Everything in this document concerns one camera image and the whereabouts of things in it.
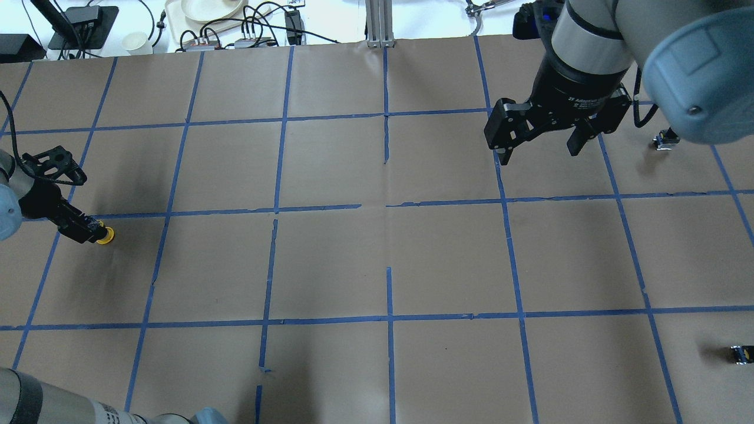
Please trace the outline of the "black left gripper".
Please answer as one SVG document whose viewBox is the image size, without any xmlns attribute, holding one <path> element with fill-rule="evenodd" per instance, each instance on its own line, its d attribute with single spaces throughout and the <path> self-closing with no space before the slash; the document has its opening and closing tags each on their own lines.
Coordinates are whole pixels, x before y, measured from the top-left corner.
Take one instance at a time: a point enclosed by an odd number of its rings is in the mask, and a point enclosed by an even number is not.
<svg viewBox="0 0 754 424">
<path fill-rule="evenodd" d="M 54 147 L 38 155 L 25 153 L 19 169 L 32 177 L 32 186 L 22 196 L 22 215 L 27 219 L 45 218 L 57 226 L 62 236 L 83 244 L 89 231 L 96 231 L 98 220 L 75 208 L 62 196 L 60 185 L 82 186 L 87 182 L 83 169 L 64 147 Z"/>
</svg>

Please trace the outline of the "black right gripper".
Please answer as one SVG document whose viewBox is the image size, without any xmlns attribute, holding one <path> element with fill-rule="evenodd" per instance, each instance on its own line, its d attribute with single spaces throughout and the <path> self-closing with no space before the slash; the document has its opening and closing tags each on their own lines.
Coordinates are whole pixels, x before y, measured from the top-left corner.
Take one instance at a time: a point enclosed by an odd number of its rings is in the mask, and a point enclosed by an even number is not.
<svg viewBox="0 0 754 424">
<path fill-rule="evenodd" d="M 615 132 L 626 116 L 631 103 L 622 83 L 626 72 L 590 74 L 546 53 L 526 101 L 495 103 L 484 128 L 488 148 L 498 150 L 499 164 L 506 166 L 519 145 L 571 128 L 568 152 L 578 156 L 590 140 Z"/>
</svg>

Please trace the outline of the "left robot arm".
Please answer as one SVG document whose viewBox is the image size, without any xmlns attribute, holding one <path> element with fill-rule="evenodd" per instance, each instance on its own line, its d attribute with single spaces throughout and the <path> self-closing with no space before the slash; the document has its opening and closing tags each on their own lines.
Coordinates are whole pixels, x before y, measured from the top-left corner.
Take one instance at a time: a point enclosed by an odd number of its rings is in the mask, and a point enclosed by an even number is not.
<svg viewBox="0 0 754 424">
<path fill-rule="evenodd" d="M 23 219 L 51 221 L 57 231 L 78 243 L 107 244 L 115 231 L 75 208 L 60 186 L 80 186 L 86 176 L 62 147 L 40 155 L 2 151 L 2 239 L 11 238 Z M 191 416 L 128 412 L 70 385 L 47 381 L 17 367 L 2 367 L 3 423 L 226 423 L 215 408 Z"/>
</svg>

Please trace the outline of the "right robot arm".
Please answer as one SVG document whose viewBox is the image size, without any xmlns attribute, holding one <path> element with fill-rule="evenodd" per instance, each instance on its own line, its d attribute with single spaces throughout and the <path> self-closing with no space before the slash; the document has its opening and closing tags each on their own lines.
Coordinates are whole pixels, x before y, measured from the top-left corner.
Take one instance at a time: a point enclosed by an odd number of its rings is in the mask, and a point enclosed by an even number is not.
<svg viewBox="0 0 754 424">
<path fill-rule="evenodd" d="M 752 136 L 751 1 L 535 1 L 512 35 L 544 56 L 528 99 L 499 99 L 483 130 L 506 165 L 519 145 L 572 129 L 567 147 L 615 131 L 633 101 L 622 84 L 637 65 L 663 133 L 706 145 Z"/>
</svg>

